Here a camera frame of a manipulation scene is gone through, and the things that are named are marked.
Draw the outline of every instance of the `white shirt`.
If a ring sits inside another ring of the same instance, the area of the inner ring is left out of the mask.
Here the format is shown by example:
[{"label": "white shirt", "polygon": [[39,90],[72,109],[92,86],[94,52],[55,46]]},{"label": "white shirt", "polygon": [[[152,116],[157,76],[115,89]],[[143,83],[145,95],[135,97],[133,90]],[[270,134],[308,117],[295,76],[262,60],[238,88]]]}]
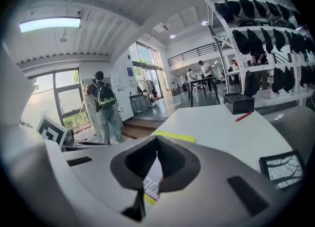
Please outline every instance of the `white shirt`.
[{"label": "white shirt", "polygon": [[194,81],[194,79],[191,76],[191,72],[189,72],[189,71],[187,71],[187,78],[188,78],[189,82]]},{"label": "white shirt", "polygon": [[205,75],[205,77],[211,75],[211,71],[208,71],[208,73],[206,73],[206,69],[210,67],[210,65],[208,63],[204,63],[202,66],[201,66],[201,71],[203,72],[203,74]]}]

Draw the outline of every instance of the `white table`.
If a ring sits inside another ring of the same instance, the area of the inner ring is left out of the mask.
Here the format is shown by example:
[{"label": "white table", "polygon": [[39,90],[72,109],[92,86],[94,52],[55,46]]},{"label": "white table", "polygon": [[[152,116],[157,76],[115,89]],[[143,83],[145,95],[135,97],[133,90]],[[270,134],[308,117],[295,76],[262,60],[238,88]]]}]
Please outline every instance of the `white table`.
[{"label": "white table", "polygon": [[259,158],[292,151],[278,131],[258,112],[235,122],[224,105],[179,108],[155,132],[191,135],[196,144],[227,152],[260,172]]}]

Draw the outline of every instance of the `yellow paper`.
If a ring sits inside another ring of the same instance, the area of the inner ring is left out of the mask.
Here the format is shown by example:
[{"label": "yellow paper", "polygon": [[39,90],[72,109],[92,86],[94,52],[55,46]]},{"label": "yellow paper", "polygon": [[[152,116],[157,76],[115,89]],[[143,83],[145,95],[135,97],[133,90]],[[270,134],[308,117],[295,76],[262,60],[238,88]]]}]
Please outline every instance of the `yellow paper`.
[{"label": "yellow paper", "polygon": [[158,136],[158,135],[165,136],[165,137],[176,138],[176,139],[181,139],[181,140],[189,141],[191,143],[195,143],[196,142],[196,138],[194,136],[179,135],[179,134],[174,134],[174,133],[166,132],[166,131],[158,131],[156,133],[156,136]]}]

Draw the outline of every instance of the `black slot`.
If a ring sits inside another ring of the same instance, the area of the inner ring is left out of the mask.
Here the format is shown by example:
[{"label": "black slot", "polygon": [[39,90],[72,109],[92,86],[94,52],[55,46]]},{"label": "black slot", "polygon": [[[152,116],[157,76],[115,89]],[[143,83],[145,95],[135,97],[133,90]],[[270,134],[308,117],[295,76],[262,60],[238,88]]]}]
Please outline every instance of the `black slot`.
[{"label": "black slot", "polygon": [[69,166],[76,166],[76,165],[80,165],[80,164],[83,164],[83,163],[86,163],[86,162],[91,162],[92,159],[90,157],[81,157],[81,158],[78,158],[78,159],[74,159],[74,160],[69,160],[67,161]]},{"label": "black slot", "polygon": [[269,204],[242,177],[228,178],[227,182],[235,191],[252,216],[265,210]]}]

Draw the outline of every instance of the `red pen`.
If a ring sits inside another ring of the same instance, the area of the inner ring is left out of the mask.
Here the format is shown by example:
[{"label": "red pen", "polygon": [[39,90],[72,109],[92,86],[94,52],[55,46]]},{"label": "red pen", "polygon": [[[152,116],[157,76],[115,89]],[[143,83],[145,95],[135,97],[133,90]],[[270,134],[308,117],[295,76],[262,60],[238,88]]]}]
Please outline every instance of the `red pen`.
[{"label": "red pen", "polygon": [[249,113],[246,113],[245,115],[243,115],[242,117],[239,117],[238,119],[235,120],[235,122],[239,122],[240,120],[246,118],[248,115],[250,115],[252,112],[250,111]]}]

